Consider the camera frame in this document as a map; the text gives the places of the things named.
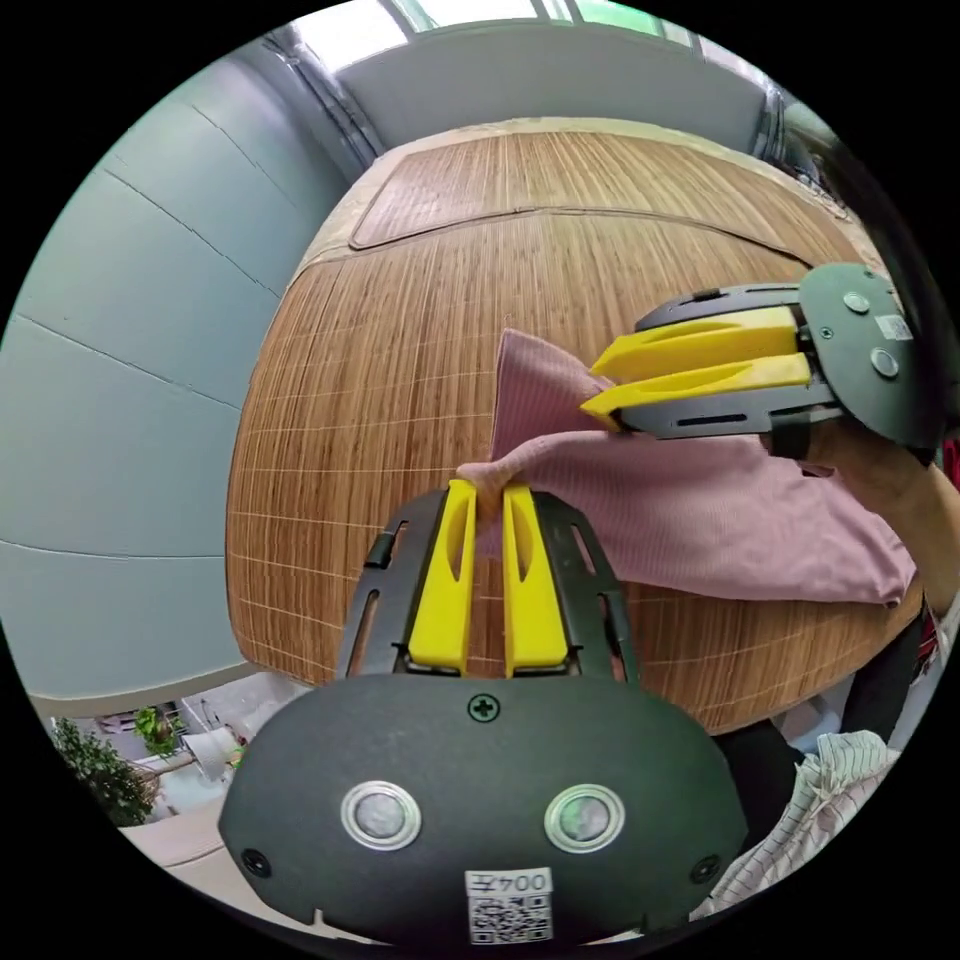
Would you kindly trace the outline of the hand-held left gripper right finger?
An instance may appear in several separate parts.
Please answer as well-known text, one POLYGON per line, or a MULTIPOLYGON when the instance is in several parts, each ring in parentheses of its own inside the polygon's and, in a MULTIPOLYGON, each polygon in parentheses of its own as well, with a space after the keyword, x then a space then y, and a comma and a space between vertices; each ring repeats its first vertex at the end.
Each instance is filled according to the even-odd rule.
POLYGON ((561 669, 567 638, 533 494, 523 485, 504 490, 502 574, 505 672, 561 669))

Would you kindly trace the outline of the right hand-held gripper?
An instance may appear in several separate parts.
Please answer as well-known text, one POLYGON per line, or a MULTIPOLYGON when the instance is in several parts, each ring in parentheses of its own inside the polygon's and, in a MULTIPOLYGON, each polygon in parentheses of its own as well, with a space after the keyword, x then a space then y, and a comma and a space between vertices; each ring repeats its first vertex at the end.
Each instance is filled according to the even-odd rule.
POLYGON ((590 372, 624 382, 583 401, 584 414, 658 439, 765 435, 776 456, 801 459, 814 425, 848 419, 930 459, 945 433, 892 284, 856 264, 676 298, 590 372))

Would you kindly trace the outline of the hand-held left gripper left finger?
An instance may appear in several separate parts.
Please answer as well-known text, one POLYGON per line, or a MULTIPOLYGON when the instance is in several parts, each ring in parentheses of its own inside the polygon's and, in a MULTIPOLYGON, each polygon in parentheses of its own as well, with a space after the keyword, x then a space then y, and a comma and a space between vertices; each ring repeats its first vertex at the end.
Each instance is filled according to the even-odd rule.
POLYGON ((476 544, 477 491, 449 482, 408 641, 414 664, 434 671, 467 667, 476 544))

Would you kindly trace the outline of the person's right hand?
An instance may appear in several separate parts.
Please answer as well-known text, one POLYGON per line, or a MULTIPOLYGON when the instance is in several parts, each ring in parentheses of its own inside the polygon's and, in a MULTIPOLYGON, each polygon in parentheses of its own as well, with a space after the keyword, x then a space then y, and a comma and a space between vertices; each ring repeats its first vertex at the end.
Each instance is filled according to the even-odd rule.
POLYGON ((931 470, 905 449, 852 421, 814 425, 805 460, 838 475, 863 507, 891 527, 920 520, 935 504, 931 470))

